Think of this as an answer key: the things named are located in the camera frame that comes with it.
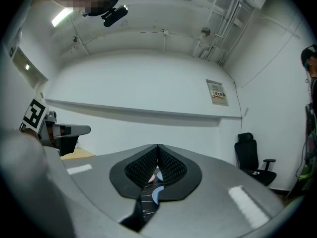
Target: black cap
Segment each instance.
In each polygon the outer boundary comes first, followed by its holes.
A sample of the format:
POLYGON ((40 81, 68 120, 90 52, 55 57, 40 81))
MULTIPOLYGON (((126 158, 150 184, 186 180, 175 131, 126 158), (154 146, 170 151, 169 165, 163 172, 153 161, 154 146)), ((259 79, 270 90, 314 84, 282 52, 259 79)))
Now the black cap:
POLYGON ((305 63, 307 59, 309 59, 311 56, 314 56, 314 55, 315 55, 314 51, 310 49, 304 49, 301 54, 302 65, 305 67, 305 63))

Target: blue round object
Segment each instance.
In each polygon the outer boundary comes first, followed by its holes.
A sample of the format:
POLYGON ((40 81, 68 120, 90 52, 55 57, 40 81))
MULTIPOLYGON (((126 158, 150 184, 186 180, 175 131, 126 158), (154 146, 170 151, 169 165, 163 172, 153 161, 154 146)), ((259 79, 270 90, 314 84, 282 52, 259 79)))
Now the blue round object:
POLYGON ((156 188, 152 193, 152 198, 156 204, 159 204, 159 193, 164 190, 164 186, 156 188))
POLYGON ((162 172, 158 172, 157 177, 159 180, 163 181, 162 172))

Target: chair seat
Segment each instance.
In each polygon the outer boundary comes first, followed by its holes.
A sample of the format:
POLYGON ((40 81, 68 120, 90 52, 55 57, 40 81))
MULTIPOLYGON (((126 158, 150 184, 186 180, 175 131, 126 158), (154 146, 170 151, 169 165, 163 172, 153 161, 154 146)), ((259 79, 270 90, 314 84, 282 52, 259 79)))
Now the chair seat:
POLYGON ((253 175, 252 173, 254 173, 254 171, 248 169, 242 169, 242 171, 246 172, 265 186, 268 186, 276 178, 276 173, 270 171, 257 170, 257 172, 260 172, 258 175, 253 175))

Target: chair headrest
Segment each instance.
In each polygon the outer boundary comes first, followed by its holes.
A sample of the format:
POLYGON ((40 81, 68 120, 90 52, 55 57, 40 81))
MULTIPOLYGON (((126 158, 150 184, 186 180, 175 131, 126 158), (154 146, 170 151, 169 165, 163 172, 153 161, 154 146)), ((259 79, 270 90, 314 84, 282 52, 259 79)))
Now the chair headrest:
POLYGON ((251 133, 243 133, 238 135, 239 142, 246 142, 253 139, 253 135, 251 133))

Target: ceiling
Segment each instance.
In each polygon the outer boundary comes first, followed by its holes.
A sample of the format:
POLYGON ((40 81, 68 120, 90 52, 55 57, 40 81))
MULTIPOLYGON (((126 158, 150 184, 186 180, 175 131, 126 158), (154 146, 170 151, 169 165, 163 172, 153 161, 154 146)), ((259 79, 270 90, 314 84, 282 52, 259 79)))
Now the ceiling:
MULTIPOLYGON (((165 52, 192 55, 206 25, 213 0, 119 0, 116 6, 126 5, 128 15, 109 28, 97 17, 83 17, 79 12, 72 12, 56 28, 51 20, 63 9, 52 1, 33 6, 29 10, 24 27, 33 31, 34 36, 51 57, 63 66, 88 54, 123 49, 153 49, 162 51, 162 29, 168 31, 165 40, 165 52), (88 54, 79 41, 73 42, 76 31, 88 54)), ((226 14, 231 0, 217 0, 216 9, 226 14)), ((241 31, 249 13, 240 10, 240 27, 233 25, 226 42, 220 45, 219 54, 213 60, 222 57, 221 50, 228 50, 241 31)), ((210 47, 213 33, 217 32, 222 17, 214 13, 208 27, 211 35, 203 38, 198 49, 199 56, 210 47)))

